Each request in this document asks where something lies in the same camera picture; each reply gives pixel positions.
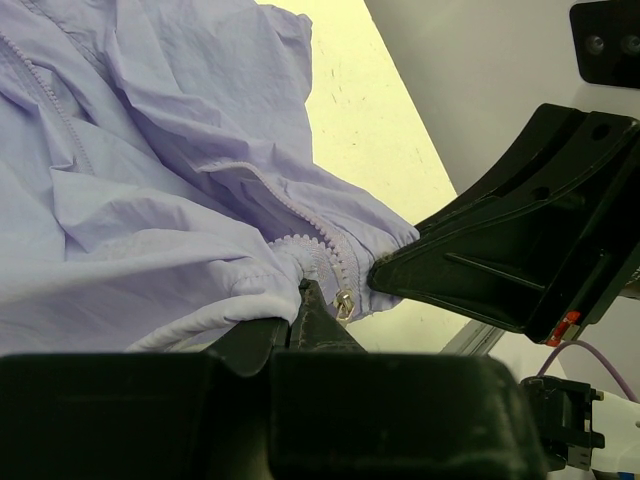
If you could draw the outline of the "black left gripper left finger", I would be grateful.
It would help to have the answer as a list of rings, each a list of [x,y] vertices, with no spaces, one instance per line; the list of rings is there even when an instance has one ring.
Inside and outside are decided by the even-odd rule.
[[[5,479],[267,479],[267,363],[289,326],[241,323],[201,352],[1,360]]]

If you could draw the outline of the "lilac zip jacket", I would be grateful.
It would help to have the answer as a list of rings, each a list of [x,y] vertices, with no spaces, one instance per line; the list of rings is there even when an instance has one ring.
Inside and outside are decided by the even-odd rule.
[[[374,262],[418,237],[316,165],[311,20],[253,1],[1,5],[1,351],[195,349],[397,298]]]

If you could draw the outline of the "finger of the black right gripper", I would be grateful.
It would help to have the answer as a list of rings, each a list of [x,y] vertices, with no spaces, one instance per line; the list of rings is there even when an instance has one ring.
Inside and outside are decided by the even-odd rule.
[[[638,132],[639,121],[629,116],[542,104],[479,180],[418,224],[420,235],[434,237],[492,204],[513,208],[519,198],[531,202],[530,192],[539,187],[555,192]]]
[[[537,344],[597,323],[639,265],[636,189],[483,199],[377,261],[369,286]]]

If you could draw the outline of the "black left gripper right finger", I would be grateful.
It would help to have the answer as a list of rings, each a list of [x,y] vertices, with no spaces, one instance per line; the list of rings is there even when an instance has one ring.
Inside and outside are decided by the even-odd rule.
[[[271,356],[269,467],[277,479],[542,479],[526,399],[487,356],[313,348],[333,325],[301,283],[290,346]]]

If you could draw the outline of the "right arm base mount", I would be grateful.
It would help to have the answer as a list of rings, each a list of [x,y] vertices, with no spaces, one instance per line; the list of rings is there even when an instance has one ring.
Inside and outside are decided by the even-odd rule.
[[[574,467],[588,471],[594,449],[605,437],[593,430],[593,404],[604,393],[589,384],[553,376],[527,377],[520,382],[530,405],[550,471]]]

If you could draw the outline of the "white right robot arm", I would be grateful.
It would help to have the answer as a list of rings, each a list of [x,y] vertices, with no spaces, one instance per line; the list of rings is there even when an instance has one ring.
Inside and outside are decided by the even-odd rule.
[[[543,104],[473,186],[378,259],[374,293],[414,300],[526,337],[579,345],[639,279],[639,123]],[[634,395],[551,376],[511,380],[491,359],[438,360],[450,385],[404,472],[425,479],[541,479],[567,467],[639,470]]]

